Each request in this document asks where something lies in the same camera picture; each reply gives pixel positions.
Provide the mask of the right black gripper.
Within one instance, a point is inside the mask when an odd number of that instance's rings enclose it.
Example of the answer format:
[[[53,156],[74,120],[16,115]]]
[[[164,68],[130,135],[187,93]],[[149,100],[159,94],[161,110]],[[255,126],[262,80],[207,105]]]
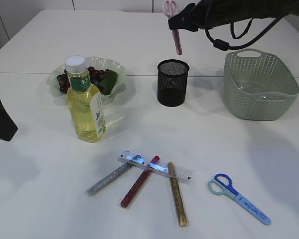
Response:
[[[202,0],[188,4],[168,20],[170,30],[199,31],[252,18],[299,16],[299,0]],[[191,11],[194,9],[194,24]]]

